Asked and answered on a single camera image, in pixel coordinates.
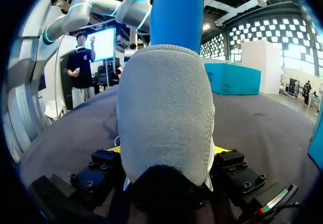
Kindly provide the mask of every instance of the white pants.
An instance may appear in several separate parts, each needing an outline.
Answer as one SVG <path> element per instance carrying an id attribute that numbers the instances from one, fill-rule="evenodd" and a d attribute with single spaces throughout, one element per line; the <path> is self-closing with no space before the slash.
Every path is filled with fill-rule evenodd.
<path id="1" fill-rule="evenodd" d="M 77 107 L 84 101 L 95 95 L 94 88 L 89 87 L 85 89 L 72 88 L 73 108 Z"/>

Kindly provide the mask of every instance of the gray fabric cover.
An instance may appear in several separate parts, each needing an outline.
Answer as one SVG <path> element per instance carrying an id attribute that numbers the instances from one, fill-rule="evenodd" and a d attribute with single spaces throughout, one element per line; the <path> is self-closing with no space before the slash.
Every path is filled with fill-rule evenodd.
<path id="1" fill-rule="evenodd" d="M 134 54 L 120 79 L 117 115 L 132 182 L 158 164 L 174 166 L 196 185 L 205 182 L 214 159 L 214 105 L 198 54 L 172 45 Z"/>

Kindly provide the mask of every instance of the blue padded object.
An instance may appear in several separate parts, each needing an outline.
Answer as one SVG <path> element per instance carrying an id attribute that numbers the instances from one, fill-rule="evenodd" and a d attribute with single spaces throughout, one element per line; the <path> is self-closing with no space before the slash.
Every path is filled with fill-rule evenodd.
<path id="1" fill-rule="evenodd" d="M 205 70 L 214 93 L 259 94 L 260 70 L 230 64 L 205 64 Z"/>
<path id="2" fill-rule="evenodd" d="M 321 104 L 316 126 L 312 138 L 312 142 L 308 148 L 308 155 L 315 162 L 318 168 L 323 171 L 323 107 Z"/>
<path id="3" fill-rule="evenodd" d="M 203 0 L 153 0 L 151 45 L 171 44 L 199 53 L 203 29 Z"/>

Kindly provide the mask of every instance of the blue box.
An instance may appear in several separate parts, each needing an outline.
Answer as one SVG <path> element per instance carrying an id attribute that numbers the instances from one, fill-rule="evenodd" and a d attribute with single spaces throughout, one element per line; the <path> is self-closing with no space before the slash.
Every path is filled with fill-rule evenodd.
<path id="1" fill-rule="evenodd" d="M 260 70 L 232 64 L 205 64 L 205 69 L 214 93 L 259 94 Z"/>

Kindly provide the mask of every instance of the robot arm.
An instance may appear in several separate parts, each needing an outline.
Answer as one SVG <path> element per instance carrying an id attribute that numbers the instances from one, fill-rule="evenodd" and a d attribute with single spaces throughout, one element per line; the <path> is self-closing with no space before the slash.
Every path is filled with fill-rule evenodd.
<path id="1" fill-rule="evenodd" d="M 150 0 L 72 0 L 68 13 L 58 17 L 43 32 L 43 41 L 52 44 L 64 33 L 86 26 L 91 13 L 115 16 L 118 23 L 149 31 Z"/>

